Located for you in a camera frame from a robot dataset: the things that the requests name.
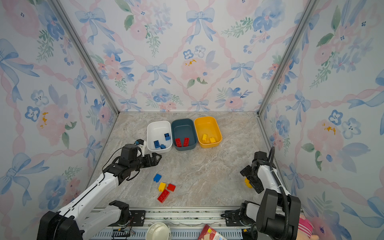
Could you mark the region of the red snack packet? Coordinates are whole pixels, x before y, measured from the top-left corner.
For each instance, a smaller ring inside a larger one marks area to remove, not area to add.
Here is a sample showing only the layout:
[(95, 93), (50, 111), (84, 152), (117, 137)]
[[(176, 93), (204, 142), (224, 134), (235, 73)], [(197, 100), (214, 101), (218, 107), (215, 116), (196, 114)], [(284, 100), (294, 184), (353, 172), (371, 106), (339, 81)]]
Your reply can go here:
[(198, 240), (227, 240), (224, 236), (206, 224), (200, 233)]

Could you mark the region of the small red lego brick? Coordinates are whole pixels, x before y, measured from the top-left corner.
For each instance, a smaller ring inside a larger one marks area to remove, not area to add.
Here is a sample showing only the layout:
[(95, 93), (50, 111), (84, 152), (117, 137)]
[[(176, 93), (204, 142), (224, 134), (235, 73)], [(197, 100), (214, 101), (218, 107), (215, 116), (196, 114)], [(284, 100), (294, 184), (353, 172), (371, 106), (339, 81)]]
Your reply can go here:
[(176, 186), (173, 185), (173, 184), (168, 184), (167, 186), (167, 190), (170, 191), (170, 192), (174, 192), (176, 189)]

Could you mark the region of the aluminium corner post left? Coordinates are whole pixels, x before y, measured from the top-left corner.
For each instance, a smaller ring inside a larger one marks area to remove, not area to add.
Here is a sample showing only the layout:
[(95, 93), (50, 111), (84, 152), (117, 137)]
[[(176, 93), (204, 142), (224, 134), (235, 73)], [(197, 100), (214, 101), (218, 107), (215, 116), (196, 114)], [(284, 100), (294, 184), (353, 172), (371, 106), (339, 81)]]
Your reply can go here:
[(94, 81), (96, 82), (97, 86), (100, 88), (101, 93), (104, 95), (107, 103), (112, 107), (112, 111), (119, 115), (120, 111), (117, 108), (117, 105), (115, 104), (112, 96), (110, 95), (106, 84), (101, 79), (96, 66), (94, 65), (91, 56), (89, 55), (86, 47), (81, 41), (81, 38), (76, 31), (73, 23), (71, 22), (68, 14), (66, 13), (62, 3), (57, 0), (48, 1), (48, 4), (54, 11), (54, 13), (57, 15), (59, 21), (61, 24), (63, 24), (64, 29), (68, 32), (71, 40), (73, 41), (75, 48), (77, 52), (80, 54), (81, 60), (84, 62), (86, 68), (92, 75)]

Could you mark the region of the long red lego brick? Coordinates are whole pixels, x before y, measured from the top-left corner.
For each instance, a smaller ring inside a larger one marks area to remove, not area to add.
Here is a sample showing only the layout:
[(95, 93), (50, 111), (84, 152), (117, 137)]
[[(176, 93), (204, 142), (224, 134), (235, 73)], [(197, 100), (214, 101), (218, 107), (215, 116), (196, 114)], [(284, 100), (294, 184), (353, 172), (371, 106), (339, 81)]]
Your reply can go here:
[(169, 195), (170, 195), (170, 192), (168, 190), (163, 190), (163, 192), (158, 197), (158, 201), (160, 203), (164, 203), (164, 201), (168, 198)]

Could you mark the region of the pink plush toy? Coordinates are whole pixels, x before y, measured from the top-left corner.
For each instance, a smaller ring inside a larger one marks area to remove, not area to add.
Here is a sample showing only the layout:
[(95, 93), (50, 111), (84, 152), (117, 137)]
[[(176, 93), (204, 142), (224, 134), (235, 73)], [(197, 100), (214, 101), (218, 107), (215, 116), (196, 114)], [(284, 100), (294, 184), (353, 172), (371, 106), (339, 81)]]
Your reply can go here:
[(296, 240), (319, 240), (319, 236), (313, 234), (314, 227), (312, 223), (301, 214), (298, 225)]

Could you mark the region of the yellow plastic container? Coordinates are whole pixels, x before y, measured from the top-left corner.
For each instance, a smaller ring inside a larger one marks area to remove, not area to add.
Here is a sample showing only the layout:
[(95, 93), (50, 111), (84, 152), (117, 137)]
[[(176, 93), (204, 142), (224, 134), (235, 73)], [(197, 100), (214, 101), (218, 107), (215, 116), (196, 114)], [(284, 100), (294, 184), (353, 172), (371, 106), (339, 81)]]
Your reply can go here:
[[(223, 136), (215, 118), (210, 116), (200, 117), (194, 120), (194, 125), (196, 128), (199, 144), (203, 149), (214, 148), (220, 145), (223, 140)], [(208, 135), (207, 143), (204, 143), (202, 140), (203, 134)], [(216, 142), (211, 143), (210, 138), (215, 138)]]

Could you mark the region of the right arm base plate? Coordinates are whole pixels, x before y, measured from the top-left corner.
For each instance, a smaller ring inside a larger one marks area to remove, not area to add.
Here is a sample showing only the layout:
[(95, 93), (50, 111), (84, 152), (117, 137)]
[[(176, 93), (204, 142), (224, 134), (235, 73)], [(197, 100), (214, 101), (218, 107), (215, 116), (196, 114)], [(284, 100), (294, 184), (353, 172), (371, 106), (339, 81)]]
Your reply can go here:
[(227, 227), (247, 227), (248, 225), (241, 220), (240, 209), (237, 210), (226, 210), (221, 214), (221, 218), (225, 219)]

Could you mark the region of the light blue lego brick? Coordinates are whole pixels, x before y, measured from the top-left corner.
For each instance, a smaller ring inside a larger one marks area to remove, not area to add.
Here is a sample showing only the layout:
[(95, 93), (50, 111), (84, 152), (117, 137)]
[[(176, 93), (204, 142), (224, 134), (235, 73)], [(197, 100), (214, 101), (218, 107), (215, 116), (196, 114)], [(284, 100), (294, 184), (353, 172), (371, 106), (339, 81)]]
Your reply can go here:
[(162, 176), (160, 174), (156, 174), (154, 177), (154, 182), (159, 183), (161, 178), (162, 178)]

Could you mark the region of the dark blue lego brick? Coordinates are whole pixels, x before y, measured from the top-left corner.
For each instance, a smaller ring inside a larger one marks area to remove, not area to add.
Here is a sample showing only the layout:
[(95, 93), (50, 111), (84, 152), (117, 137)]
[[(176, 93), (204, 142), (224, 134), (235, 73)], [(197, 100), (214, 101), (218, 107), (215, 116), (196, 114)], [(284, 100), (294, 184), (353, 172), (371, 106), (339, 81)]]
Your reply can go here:
[(154, 146), (156, 149), (161, 147), (159, 141), (154, 141)]

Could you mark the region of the dark teal plastic container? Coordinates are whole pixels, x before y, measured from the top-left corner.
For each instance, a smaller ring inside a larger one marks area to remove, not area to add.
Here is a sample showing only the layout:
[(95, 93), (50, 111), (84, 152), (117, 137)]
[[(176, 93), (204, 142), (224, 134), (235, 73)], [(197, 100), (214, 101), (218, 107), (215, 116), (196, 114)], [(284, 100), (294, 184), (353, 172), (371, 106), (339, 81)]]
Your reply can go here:
[[(171, 130), (172, 130), (173, 145), (175, 146), (176, 150), (188, 151), (196, 147), (198, 143), (198, 137), (197, 137), (196, 128), (193, 120), (191, 119), (174, 120), (171, 123)], [(182, 145), (184, 142), (184, 138), (190, 138), (190, 146), (186, 148), (184, 148), (183, 146), (181, 148), (176, 147), (175, 139), (177, 138), (181, 139)]]

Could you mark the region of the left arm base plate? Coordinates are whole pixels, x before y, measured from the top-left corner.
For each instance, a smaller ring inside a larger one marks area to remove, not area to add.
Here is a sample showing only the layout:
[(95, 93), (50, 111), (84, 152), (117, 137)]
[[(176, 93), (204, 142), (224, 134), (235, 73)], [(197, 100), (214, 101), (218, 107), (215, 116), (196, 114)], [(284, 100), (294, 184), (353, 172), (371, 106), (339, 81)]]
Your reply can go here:
[(143, 227), (146, 213), (145, 210), (130, 210), (125, 223), (123, 223), (122, 220), (119, 220), (116, 223), (110, 224), (109, 227)]

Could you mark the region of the white plastic container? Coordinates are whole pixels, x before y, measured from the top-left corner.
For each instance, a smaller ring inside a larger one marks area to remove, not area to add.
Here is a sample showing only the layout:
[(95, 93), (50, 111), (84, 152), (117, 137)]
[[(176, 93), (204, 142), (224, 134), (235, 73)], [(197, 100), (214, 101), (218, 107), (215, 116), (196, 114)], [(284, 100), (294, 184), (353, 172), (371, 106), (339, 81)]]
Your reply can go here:
[[(171, 139), (169, 141), (165, 140), (165, 134), (169, 133)], [(159, 141), (160, 145), (165, 145), (166, 149), (158, 148), (154, 146), (154, 141)], [(173, 138), (171, 123), (168, 121), (157, 121), (152, 122), (147, 126), (147, 148), (149, 151), (164, 154), (171, 151), (173, 147)]]

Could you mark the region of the yellow lego duck piece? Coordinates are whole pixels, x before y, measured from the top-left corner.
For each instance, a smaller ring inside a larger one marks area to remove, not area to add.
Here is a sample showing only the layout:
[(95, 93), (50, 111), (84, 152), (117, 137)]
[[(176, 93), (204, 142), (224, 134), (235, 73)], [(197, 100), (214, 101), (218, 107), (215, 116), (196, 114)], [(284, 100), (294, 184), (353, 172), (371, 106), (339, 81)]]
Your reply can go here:
[(252, 185), (251, 185), (251, 183), (250, 183), (250, 181), (249, 181), (247, 178), (245, 178), (245, 184), (246, 184), (246, 186), (247, 186), (248, 188), (250, 188), (250, 189), (253, 188)]

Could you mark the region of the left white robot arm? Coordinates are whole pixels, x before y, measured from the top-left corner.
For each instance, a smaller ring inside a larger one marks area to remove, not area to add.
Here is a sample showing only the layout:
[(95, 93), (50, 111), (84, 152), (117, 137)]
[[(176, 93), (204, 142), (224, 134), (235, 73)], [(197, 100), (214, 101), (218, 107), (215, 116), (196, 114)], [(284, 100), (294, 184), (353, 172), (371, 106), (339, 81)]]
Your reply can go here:
[(89, 240), (104, 228), (117, 224), (126, 226), (134, 217), (129, 204), (112, 201), (94, 216), (90, 212), (112, 190), (122, 182), (132, 180), (131, 172), (139, 173), (143, 168), (155, 167), (162, 156), (157, 153), (123, 161), (116, 157), (102, 174), (77, 198), (57, 212), (49, 211), (40, 220), (38, 240)]

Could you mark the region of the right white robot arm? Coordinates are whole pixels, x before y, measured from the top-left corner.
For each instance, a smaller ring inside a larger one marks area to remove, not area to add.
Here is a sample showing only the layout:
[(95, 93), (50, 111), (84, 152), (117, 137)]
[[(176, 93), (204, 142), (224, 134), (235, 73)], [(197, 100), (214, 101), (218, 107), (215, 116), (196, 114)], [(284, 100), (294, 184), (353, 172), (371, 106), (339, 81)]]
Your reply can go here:
[(242, 203), (240, 223), (256, 228), (259, 233), (273, 240), (295, 240), (299, 230), (301, 202), (282, 185), (273, 163), (253, 160), (241, 174), (250, 181), (252, 188), (263, 194), (261, 203)]

